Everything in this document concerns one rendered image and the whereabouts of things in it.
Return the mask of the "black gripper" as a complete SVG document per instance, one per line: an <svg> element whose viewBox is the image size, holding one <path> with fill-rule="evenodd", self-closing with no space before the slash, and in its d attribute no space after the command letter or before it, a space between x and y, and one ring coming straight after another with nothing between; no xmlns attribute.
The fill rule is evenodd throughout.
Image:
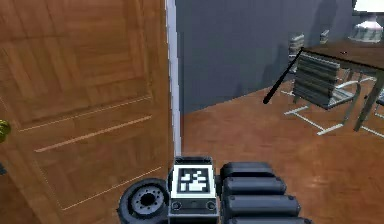
<svg viewBox="0 0 384 224"><path fill-rule="evenodd" d="M166 181L145 178L128 187L116 209L120 224L166 224L169 194Z"/></svg>

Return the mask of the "white table lamp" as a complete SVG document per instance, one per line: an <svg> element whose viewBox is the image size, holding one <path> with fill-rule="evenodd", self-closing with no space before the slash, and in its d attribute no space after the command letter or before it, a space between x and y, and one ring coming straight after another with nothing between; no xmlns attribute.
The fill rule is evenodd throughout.
<svg viewBox="0 0 384 224"><path fill-rule="evenodd" d="M348 38L363 43L379 43L384 35L384 25L377 19L384 16L384 0L352 0L352 14L362 21L353 26Z"/></svg>

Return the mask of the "black baseball bat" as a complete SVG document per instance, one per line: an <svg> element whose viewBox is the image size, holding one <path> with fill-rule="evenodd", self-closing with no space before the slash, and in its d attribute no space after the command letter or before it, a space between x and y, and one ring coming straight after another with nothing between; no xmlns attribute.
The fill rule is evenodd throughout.
<svg viewBox="0 0 384 224"><path fill-rule="evenodd" d="M288 67L284 70L284 72L281 74L279 79L275 82L275 84L272 86L272 88L269 90L269 92L265 95L265 97L262 100L263 104L268 104L271 100L271 98L274 96L280 85L283 83L285 77L287 76L290 69L293 67L293 65L296 63L297 59L300 57L302 51L304 50L304 47L301 47L298 51L298 53L294 56L293 60L288 64Z"/></svg>

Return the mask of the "dark brown wooden table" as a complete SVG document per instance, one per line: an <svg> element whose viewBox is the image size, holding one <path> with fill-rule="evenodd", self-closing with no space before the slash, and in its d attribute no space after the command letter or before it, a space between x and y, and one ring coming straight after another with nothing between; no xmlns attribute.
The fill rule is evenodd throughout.
<svg viewBox="0 0 384 224"><path fill-rule="evenodd" d="M354 131L359 131L384 88L384 42L364 43L349 39L304 47L303 51L338 61L349 68L372 72L376 82L362 108Z"/></svg>

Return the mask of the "brass round door knob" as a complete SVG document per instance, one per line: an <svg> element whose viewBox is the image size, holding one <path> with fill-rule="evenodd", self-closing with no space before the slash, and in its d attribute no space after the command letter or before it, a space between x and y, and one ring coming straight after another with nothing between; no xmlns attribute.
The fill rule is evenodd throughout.
<svg viewBox="0 0 384 224"><path fill-rule="evenodd" d="M11 132L10 124L5 120L0 120L0 143L4 142L7 135Z"/></svg>

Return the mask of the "brown wooden room door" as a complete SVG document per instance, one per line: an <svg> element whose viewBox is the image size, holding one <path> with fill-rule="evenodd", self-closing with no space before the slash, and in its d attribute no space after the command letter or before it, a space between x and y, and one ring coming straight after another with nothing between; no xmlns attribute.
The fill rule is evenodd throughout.
<svg viewBox="0 0 384 224"><path fill-rule="evenodd" d="M165 0L0 0L0 224L120 224L173 157Z"/></svg>

